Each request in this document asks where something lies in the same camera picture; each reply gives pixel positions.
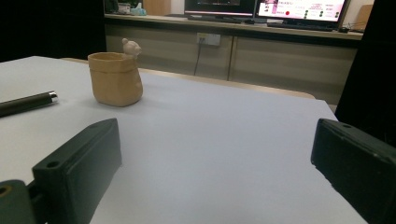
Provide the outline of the teal tissue box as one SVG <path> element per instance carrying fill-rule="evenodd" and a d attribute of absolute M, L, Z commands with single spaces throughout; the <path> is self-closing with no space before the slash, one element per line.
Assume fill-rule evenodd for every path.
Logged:
<path fill-rule="evenodd" d="M 134 16 L 146 16 L 147 11 L 142 8 L 141 3 L 138 3 L 135 7 L 130 8 L 130 14 Z"/>

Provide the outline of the long beige counter desk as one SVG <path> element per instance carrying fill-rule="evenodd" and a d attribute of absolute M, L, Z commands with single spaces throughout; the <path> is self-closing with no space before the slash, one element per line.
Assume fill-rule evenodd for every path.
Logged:
<path fill-rule="evenodd" d="M 143 49 L 143 68 L 303 91 L 339 102 L 362 35 L 189 21 L 165 16 L 105 15 L 106 47 L 126 37 Z M 220 35 L 218 46 L 197 34 Z"/>

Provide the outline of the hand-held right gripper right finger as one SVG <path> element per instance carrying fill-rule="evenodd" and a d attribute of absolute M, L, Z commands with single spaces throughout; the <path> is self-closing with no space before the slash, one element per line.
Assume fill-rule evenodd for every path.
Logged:
<path fill-rule="evenodd" d="M 368 224 L 396 224 L 396 147 L 320 119 L 311 163 Z"/>

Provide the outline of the dark computer monitor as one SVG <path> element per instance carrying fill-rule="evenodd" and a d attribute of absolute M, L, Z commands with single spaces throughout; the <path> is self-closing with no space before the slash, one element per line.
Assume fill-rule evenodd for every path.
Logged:
<path fill-rule="evenodd" d="M 184 0 L 184 13 L 250 17 L 255 12 L 256 0 Z"/>

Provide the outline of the black comb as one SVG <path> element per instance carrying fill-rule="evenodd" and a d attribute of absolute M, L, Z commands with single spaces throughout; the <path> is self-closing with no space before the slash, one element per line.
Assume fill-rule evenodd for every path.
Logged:
<path fill-rule="evenodd" d="M 55 91 L 47 91 L 39 94 L 22 97 L 0 103 L 0 118 L 19 114 L 42 106 L 51 105 L 58 101 Z"/>

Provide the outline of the brown cardboard box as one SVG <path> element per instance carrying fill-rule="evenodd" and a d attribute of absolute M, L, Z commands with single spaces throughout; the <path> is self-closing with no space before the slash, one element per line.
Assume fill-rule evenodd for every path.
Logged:
<path fill-rule="evenodd" d="M 372 5 L 363 5 L 360 8 L 360 11 L 356 17 L 355 23 L 352 28 L 354 30 L 364 30 L 366 28 L 367 22 L 371 15 L 373 6 Z"/>

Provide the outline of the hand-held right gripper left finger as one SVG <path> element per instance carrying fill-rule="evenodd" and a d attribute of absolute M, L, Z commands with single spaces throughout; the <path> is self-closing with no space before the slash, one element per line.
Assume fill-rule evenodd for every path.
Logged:
<path fill-rule="evenodd" d="M 122 164 L 116 119 L 98 121 L 33 167 L 49 208 L 48 224 L 90 224 Z"/>

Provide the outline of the black keyboard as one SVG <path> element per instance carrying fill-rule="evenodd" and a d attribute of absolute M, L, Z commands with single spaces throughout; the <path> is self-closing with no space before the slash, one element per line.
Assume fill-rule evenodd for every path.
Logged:
<path fill-rule="evenodd" d="M 242 23 L 241 20 L 238 20 L 233 17 L 221 17 L 221 16 L 198 16 L 198 15 L 189 15 L 187 17 L 189 21 L 210 21 L 210 22 L 225 22 L 225 23 Z"/>
<path fill-rule="evenodd" d="M 321 31 L 321 32 L 332 32 L 332 27 L 317 26 L 317 25 L 306 25 L 306 24 L 288 24 L 281 22 L 268 22 L 267 27 L 282 28 L 282 29 L 298 29 L 308 31 Z"/>

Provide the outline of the wooden box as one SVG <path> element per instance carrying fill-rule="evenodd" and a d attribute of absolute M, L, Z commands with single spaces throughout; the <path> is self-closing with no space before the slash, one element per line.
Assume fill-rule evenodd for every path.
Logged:
<path fill-rule="evenodd" d="M 171 13 L 171 0 L 143 0 L 148 15 L 164 16 Z"/>

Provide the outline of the bright computer monitor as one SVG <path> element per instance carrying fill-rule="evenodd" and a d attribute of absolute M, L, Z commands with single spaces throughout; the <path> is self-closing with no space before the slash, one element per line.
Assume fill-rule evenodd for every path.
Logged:
<path fill-rule="evenodd" d="M 347 0 L 258 0 L 257 15 L 279 20 L 338 22 Z"/>

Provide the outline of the white wall outlet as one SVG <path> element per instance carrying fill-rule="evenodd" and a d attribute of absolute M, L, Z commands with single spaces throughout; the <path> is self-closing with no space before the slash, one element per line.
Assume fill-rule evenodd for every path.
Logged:
<path fill-rule="evenodd" d="M 197 34 L 197 43 L 203 44 L 203 45 L 208 45 L 208 46 L 218 46 L 220 44 L 220 35 L 198 33 Z"/>

